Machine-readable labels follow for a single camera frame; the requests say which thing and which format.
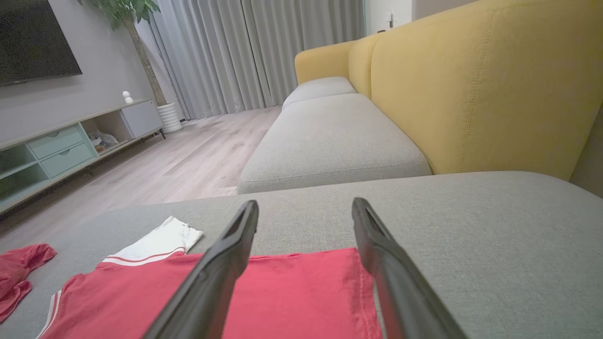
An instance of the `tv screen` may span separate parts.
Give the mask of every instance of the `tv screen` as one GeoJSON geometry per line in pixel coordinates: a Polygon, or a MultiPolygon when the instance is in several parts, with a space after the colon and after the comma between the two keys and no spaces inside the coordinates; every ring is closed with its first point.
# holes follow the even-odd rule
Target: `tv screen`
{"type": "Polygon", "coordinates": [[[0,0],[0,85],[76,74],[48,0],[0,0]]]}

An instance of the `sofa seat cushion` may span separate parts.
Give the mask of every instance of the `sofa seat cushion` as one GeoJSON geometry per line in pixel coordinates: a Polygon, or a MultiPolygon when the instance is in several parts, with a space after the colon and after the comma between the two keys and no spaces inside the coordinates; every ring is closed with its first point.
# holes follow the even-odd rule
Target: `sofa seat cushion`
{"type": "Polygon", "coordinates": [[[469,338],[603,337],[603,200],[526,172],[377,180],[109,212],[48,238],[58,255],[28,276],[34,288],[0,337],[34,338],[50,296],[67,279],[92,271],[170,215],[204,232],[191,252],[205,252],[241,204],[255,199],[252,255],[310,253],[356,246],[357,196],[371,203],[469,338]]]}
{"type": "Polygon", "coordinates": [[[367,97],[341,94],[288,106],[246,164],[237,191],[430,174],[421,151],[367,97]]]}
{"type": "Polygon", "coordinates": [[[291,92],[283,103],[283,110],[292,103],[302,100],[328,97],[329,95],[356,93],[352,84],[344,77],[329,77],[305,82],[291,92]]]}

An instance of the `curtain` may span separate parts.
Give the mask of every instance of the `curtain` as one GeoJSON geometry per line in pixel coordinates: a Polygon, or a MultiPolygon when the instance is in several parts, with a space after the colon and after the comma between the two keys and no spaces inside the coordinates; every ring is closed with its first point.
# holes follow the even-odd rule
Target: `curtain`
{"type": "Polygon", "coordinates": [[[258,72],[270,89],[269,106],[297,87],[294,60],[306,49],[364,36],[362,0],[242,0],[258,72]]]}
{"type": "Polygon", "coordinates": [[[297,53],[364,35],[362,0],[160,0],[159,5],[159,49],[192,118],[282,104],[297,85],[297,53]]]}
{"type": "Polygon", "coordinates": [[[163,40],[160,34],[159,27],[162,27],[162,29],[165,31],[163,19],[161,16],[155,17],[153,14],[151,14],[150,18],[151,20],[149,21],[149,24],[151,25],[151,32],[153,34],[153,38],[155,39],[159,56],[161,56],[161,59],[165,64],[169,81],[174,88],[176,98],[178,99],[178,103],[182,108],[182,114],[185,116],[186,120],[196,119],[197,117],[191,115],[191,111],[188,107],[188,103],[191,102],[191,99],[188,97],[188,93],[183,90],[183,86],[180,83],[180,81],[183,79],[182,70],[178,67],[177,62],[172,62],[172,60],[170,60],[170,56],[168,54],[168,50],[173,50],[173,47],[170,45],[169,40],[163,40]]]}

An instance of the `yellow sofa backrest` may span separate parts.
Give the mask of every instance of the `yellow sofa backrest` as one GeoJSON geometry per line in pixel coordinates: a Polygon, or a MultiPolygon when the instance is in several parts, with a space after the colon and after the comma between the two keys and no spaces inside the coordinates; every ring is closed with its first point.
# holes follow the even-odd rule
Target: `yellow sofa backrest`
{"type": "Polygon", "coordinates": [[[373,34],[357,40],[348,56],[349,80],[354,89],[371,98],[371,61],[377,41],[386,33],[373,34]]]}
{"type": "Polygon", "coordinates": [[[434,174],[568,180],[603,101],[603,1],[482,0],[426,17],[376,41],[370,77],[434,174]]]}
{"type": "Polygon", "coordinates": [[[348,55],[357,40],[307,49],[295,56],[297,84],[327,77],[349,80],[348,55]]]}

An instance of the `door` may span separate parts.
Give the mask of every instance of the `door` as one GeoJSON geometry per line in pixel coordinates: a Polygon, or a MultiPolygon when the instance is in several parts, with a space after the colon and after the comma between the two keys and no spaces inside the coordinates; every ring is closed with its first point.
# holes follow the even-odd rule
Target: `door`
{"type": "Polygon", "coordinates": [[[132,137],[135,139],[157,131],[163,126],[157,108],[152,101],[126,107],[121,110],[121,114],[132,133],[132,137]]]}

